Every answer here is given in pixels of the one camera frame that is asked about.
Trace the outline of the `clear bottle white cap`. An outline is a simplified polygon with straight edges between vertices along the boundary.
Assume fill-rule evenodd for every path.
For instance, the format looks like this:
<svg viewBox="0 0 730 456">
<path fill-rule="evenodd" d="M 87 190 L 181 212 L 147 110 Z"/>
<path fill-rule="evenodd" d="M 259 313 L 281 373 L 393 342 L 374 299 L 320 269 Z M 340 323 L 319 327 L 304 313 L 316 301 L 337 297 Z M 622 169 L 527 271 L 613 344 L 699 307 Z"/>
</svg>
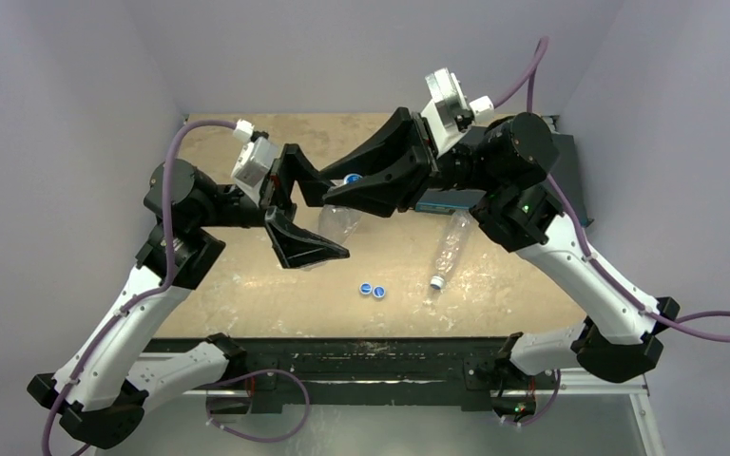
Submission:
<svg viewBox="0 0 730 456">
<path fill-rule="evenodd" d="M 333 180 L 333 186 L 339 187 L 354 183 L 362 178 L 357 173 L 347 174 L 342 180 Z M 356 209 L 344 206 L 325 204 L 320 208 L 315 220 L 305 228 L 313 235 L 325 238 L 330 243 L 344 246 L 347 239 L 355 232 L 362 218 Z M 310 256 L 312 262 L 298 267 L 300 270 L 311 270 L 328 261 L 326 256 Z"/>
</svg>

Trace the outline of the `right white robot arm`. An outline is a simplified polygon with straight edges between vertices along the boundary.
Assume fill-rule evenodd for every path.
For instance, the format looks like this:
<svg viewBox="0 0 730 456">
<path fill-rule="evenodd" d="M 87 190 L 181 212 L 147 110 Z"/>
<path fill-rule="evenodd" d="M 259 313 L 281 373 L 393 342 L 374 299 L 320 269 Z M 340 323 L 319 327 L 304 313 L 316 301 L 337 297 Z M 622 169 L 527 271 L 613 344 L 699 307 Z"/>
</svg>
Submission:
<svg viewBox="0 0 730 456">
<path fill-rule="evenodd" d="M 579 325 L 512 338 L 495 362 L 498 379 L 510 387 L 559 368 L 579 367 L 612 383 L 651 371 L 663 354 L 659 334 L 680 309 L 671 297 L 638 289 L 586 240 L 550 174 L 562 142 L 542 117 L 522 112 L 491 123 L 477 144 L 456 140 L 445 147 L 430 119 L 399 108 L 322 171 L 329 179 L 359 175 L 352 189 L 333 191 L 327 203 L 383 218 L 411 208 L 429 190 L 480 191 L 470 209 L 479 229 L 584 310 Z"/>
</svg>

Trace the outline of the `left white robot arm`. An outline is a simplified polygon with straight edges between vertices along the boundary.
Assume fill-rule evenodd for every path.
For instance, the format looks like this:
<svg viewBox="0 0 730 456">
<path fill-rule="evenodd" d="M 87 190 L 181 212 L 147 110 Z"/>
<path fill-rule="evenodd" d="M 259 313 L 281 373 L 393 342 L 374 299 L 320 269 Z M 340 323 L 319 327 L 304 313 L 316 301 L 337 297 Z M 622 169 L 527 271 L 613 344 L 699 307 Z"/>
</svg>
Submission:
<svg viewBox="0 0 730 456">
<path fill-rule="evenodd" d="M 230 184 L 169 155 L 153 172 L 144 198 L 156 225 L 118 298 L 62 368 L 29 382 L 29 394 L 49 412 L 48 423 L 85 447 L 110 449 L 147 413 L 188 390 L 247 382 L 253 376 L 247 351 L 223 333 L 156 368 L 136 370 L 135 363 L 218 261 L 225 245 L 211 228 L 263 228 L 286 269 L 347 257 L 345 248 L 294 222 L 294 188 L 318 207 L 333 187 L 294 144 L 248 143 Z"/>
</svg>

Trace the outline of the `clear bottle blue cap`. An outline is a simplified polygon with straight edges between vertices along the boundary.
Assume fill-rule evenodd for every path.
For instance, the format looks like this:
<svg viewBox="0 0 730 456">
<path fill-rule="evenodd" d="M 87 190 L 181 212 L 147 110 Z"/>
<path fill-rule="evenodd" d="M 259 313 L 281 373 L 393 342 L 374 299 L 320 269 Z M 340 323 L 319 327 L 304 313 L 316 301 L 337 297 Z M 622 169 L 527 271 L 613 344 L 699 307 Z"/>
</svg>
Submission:
<svg viewBox="0 0 730 456">
<path fill-rule="evenodd" d="M 456 269 L 471 236 L 474 219 L 468 210 L 456 210 L 444 229 L 432 263 L 430 286 L 443 290 Z"/>
</svg>

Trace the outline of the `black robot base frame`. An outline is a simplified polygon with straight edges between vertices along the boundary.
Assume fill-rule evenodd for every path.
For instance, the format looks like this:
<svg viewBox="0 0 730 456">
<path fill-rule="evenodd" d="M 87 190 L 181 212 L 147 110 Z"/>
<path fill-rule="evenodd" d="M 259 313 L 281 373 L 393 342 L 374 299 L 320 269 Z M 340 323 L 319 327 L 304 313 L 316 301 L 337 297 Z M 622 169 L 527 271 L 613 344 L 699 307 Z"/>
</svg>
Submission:
<svg viewBox="0 0 730 456">
<path fill-rule="evenodd" d="M 252 397 L 254 413 L 286 405 L 522 408 L 551 391 L 552 374 L 523 374 L 509 361 L 511 339 L 489 337 L 239 337 L 246 352 L 226 378 L 198 384 L 214 396 Z"/>
</svg>

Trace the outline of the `dark network switch box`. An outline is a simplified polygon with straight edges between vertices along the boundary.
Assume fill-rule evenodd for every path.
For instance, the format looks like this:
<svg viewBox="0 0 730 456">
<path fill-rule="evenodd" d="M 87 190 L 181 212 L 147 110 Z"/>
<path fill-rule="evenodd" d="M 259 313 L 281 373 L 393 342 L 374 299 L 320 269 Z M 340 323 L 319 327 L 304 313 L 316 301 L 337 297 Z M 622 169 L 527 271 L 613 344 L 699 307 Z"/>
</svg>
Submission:
<svg viewBox="0 0 730 456">
<path fill-rule="evenodd" d="M 554 133 L 554 142 L 560 156 L 550 175 L 555 179 L 583 227 L 590 226 L 594 218 L 586 210 L 580 162 L 571 135 Z M 413 208 L 416 212 L 429 214 L 451 214 L 458 209 L 467 209 L 484 195 L 481 190 L 427 190 Z"/>
</svg>

